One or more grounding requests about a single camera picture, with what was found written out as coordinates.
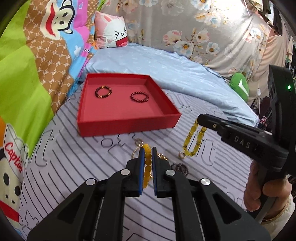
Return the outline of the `person's right hand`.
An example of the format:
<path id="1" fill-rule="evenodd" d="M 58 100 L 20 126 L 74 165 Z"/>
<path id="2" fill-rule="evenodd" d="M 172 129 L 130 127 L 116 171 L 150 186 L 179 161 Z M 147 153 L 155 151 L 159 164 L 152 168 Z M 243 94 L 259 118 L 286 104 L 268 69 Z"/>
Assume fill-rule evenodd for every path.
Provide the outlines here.
<path id="1" fill-rule="evenodd" d="M 266 215 L 267 219 L 271 219 L 272 217 L 277 216 L 286 206 L 292 191 L 292 185 L 287 178 L 284 178 L 269 181 L 265 183 L 263 187 L 260 187 L 257 177 L 258 168 L 258 164 L 255 161 L 252 161 L 248 182 L 244 191 L 244 204 L 248 211 L 253 212 L 260 208 L 261 202 L 259 198 L 261 194 L 264 194 L 267 197 L 275 197 L 275 202 Z"/>

